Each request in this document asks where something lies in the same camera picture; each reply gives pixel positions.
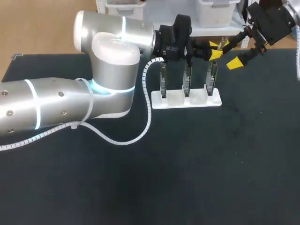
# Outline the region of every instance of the cable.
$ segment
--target cable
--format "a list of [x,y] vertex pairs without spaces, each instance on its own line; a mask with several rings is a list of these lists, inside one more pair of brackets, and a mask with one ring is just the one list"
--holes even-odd
[[[136,137],[135,139],[133,139],[131,141],[128,141],[128,142],[117,142],[117,141],[114,141],[111,138],[107,137],[106,135],[104,135],[102,132],[100,132],[99,130],[97,130],[95,127],[93,127],[89,123],[83,122],[80,125],[89,128],[90,130],[92,130],[93,132],[95,132],[97,135],[99,135],[100,137],[102,137],[104,140],[108,141],[111,144],[115,144],[115,145],[123,145],[123,146],[124,145],[130,145],[130,144],[133,144],[133,143],[141,140],[145,136],[145,134],[147,133],[147,131],[149,130],[149,127],[150,127],[150,124],[151,124],[151,117],[152,117],[152,114],[151,114],[151,104],[150,104],[150,100],[149,100],[149,96],[148,96],[148,92],[147,92],[147,87],[146,87],[146,75],[147,75],[149,67],[153,63],[155,63],[155,62],[164,62],[164,59],[163,58],[154,58],[154,59],[150,60],[146,64],[146,66],[144,68],[144,71],[143,71],[143,74],[142,74],[142,88],[143,88],[144,95],[145,95],[145,100],[146,100],[146,103],[147,103],[148,120],[147,120],[147,125],[146,125],[144,131],[138,137]],[[70,127],[70,126],[77,126],[77,125],[78,125],[78,121],[61,124],[61,125],[59,125],[57,127],[54,127],[54,128],[52,128],[50,130],[47,130],[47,131],[45,131],[45,132],[43,132],[43,133],[41,133],[39,135],[36,135],[34,137],[28,138],[28,139],[26,139],[24,141],[16,142],[16,143],[13,143],[13,144],[2,145],[2,146],[0,146],[0,151],[11,150],[11,149],[15,149],[15,148],[19,148],[19,147],[25,146],[25,145],[33,143],[33,142],[35,142],[35,141],[37,141],[39,139],[42,139],[43,137],[46,137],[46,136],[48,136],[50,134],[53,134],[54,132],[57,132],[59,130],[65,129],[65,128]]]
[[77,78],[75,79],[76,81],[83,81],[85,83],[85,85],[88,87],[89,89],[89,95],[90,95],[90,104],[89,104],[89,108],[88,108],[88,112],[86,113],[85,117],[82,119],[82,121],[78,122],[77,124],[73,124],[71,125],[71,129],[77,129],[77,127],[81,124],[83,124],[89,117],[90,114],[92,113],[93,107],[94,107],[94,97],[93,97],[93,90],[90,87],[90,83],[84,79],[84,78]]
[[300,81],[300,28],[296,26],[297,33],[297,56],[296,56],[296,65],[297,65],[297,78]]

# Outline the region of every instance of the yellow tag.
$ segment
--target yellow tag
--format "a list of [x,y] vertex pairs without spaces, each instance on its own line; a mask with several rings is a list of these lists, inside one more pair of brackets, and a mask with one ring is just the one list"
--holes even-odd
[[222,56],[222,54],[223,54],[223,51],[212,49],[210,61],[220,58]]
[[244,65],[242,64],[242,62],[240,61],[240,59],[238,57],[235,57],[235,59],[233,59],[232,61],[227,63],[227,67],[232,70],[232,69],[236,69],[239,67],[243,67]]
[[215,47],[218,47],[218,45],[217,45],[217,44],[215,44],[215,43],[213,43],[213,42],[211,42],[211,41],[210,41],[210,46],[215,46]]
[[227,39],[227,42],[226,42],[226,44],[224,45],[224,47],[226,46],[226,45],[228,45],[230,42],[228,41],[228,39]]

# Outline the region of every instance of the floor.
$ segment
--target floor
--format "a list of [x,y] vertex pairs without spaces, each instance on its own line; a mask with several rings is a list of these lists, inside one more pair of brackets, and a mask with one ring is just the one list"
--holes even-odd
[[[79,10],[96,11],[95,0],[1,0],[0,80],[14,53],[78,53],[73,24]],[[295,48],[292,36],[275,48]]]

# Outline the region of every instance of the black table surface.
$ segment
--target black table surface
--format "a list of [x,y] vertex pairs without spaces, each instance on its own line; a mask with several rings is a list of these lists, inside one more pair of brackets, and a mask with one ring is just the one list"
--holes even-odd
[[[152,110],[147,135],[114,146],[85,127],[0,153],[1,225],[299,225],[300,82],[294,50],[271,50],[229,71],[218,62],[223,105]],[[89,121],[118,141],[135,138],[147,113],[141,63],[134,103],[124,118]],[[194,60],[192,88],[208,63]],[[168,89],[181,88],[182,63],[168,64]],[[4,82],[92,77],[90,59],[25,55]],[[159,89],[159,65],[147,75]],[[0,144],[37,134],[0,138]]]

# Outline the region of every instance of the white stand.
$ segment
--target white stand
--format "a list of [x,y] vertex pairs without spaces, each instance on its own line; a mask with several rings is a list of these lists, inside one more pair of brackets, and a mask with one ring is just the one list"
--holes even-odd
[[191,89],[190,97],[185,97],[183,89],[168,90],[167,98],[162,98],[159,90],[153,91],[151,97],[153,109],[216,107],[222,105],[219,90],[215,88],[213,95],[208,96],[206,86],[203,89]]

